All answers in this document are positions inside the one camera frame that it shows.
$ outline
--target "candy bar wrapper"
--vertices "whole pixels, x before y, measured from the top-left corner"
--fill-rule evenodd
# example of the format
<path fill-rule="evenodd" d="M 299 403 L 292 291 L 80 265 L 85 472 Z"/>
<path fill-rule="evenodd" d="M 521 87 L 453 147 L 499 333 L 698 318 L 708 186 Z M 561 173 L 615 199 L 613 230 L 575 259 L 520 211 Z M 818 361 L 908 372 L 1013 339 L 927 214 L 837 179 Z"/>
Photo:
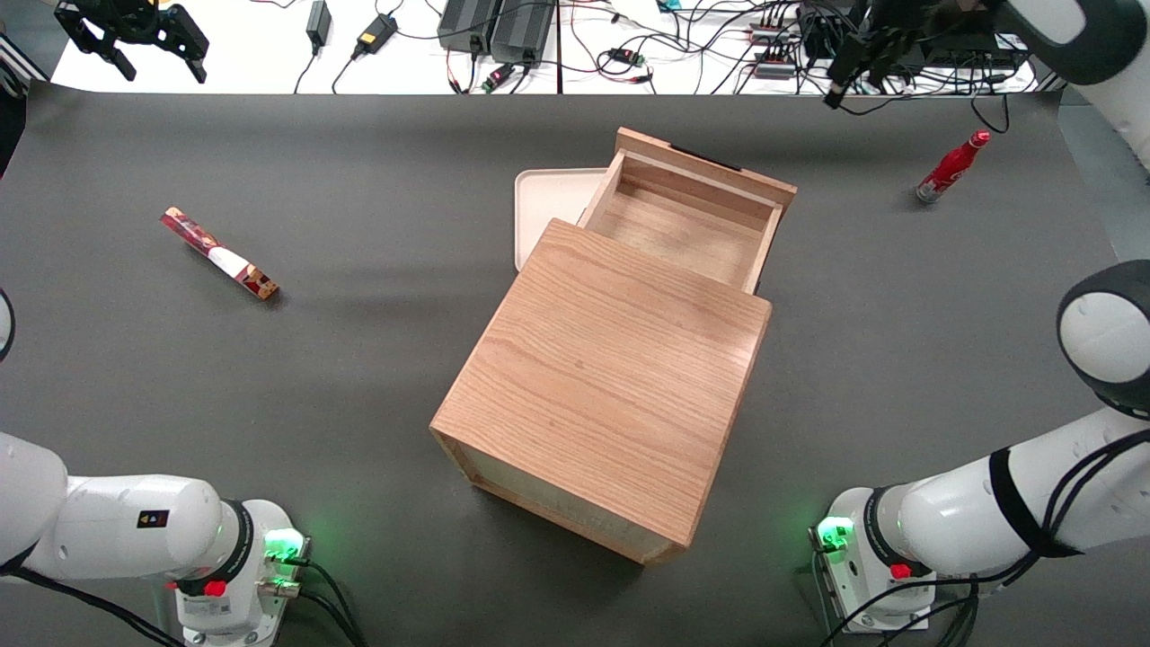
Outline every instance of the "candy bar wrapper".
<path fill-rule="evenodd" d="M 247 262 L 246 257 L 220 244 L 215 236 L 205 231 L 178 208 L 171 207 L 166 210 L 160 217 L 160 222 L 179 233 L 185 242 L 208 256 L 208 260 L 214 262 L 224 274 L 235 278 L 237 283 L 261 299 L 267 299 L 279 288 L 275 280 L 264 276 L 258 267 Z"/>

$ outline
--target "red aluminum bottle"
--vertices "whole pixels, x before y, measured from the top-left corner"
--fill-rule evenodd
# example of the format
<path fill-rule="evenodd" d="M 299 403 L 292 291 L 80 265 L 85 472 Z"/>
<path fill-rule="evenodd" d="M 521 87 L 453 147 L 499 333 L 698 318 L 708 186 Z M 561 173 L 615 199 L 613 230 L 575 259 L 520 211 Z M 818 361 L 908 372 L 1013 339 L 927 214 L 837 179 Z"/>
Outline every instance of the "red aluminum bottle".
<path fill-rule="evenodd" d="M 928 205 L 938 201 L 943 191 L 950 188 L 950 185 L 958 182 L 966 169 L 971 168 L 971 164 L 974 163 L 974 155 L 979 154 L 987 141 L 990 141 L 990 131 L 988 130 L 979 130 L 971 134 L 971 139 L 966 144 L 946 153 L 946 156 L 938 162 L 930 175 L 927 175 L 926 179 L 919 183 L 914 193 Z"/>

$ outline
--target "open drawer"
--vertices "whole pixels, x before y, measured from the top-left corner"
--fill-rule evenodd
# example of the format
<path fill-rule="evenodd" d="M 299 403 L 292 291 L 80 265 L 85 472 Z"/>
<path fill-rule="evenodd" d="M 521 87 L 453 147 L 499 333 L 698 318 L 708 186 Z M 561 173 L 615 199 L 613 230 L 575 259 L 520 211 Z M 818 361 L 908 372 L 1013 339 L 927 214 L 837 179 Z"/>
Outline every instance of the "open drawer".
<path fill-rule="evenodd" d="M 620 128 L 578 225 L 753 293 L 797 188 Z"/>

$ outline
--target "wooden drawer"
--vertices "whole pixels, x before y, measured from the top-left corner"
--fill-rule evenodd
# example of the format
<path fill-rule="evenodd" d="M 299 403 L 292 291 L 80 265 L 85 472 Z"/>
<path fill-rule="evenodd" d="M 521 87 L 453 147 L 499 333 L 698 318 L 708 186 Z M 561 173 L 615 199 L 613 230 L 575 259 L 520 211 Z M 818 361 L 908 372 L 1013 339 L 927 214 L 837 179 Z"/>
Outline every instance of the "wooden drawer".
<path fill-rule="evenodd" d="M 796 191 L 621 128 L 578 225 L 754 293 Z"/>
<path fill-rule="evenodd" d="M 752 294 L 793 197 L 620 130 L 577 225 L 551 219 L 523 263 L 436 440 L 476 487 L 611 550 L 681 555 L 767 330 Z"/>

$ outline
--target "green indicator light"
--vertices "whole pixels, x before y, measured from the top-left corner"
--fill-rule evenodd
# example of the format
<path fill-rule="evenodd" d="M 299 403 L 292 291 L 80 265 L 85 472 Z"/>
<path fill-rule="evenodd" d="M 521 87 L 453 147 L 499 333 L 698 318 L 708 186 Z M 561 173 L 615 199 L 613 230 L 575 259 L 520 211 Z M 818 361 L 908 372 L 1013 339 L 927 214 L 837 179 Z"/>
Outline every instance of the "green indicator light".
<path fill-rule="evenodd" d="M 846 548 L 846 542 L 854 534 L 854 522 L 846 517 L 827 517 L 819 522 L 815 532 L 819 534 L 823 550 L 835 553 Z"/>
<path fill-rule="evenodd" d="M 299 557 L 304 550 L 304 536 L 296 529 L 268 531 L 263 536 L 263 554 L 276 560 Z"/>

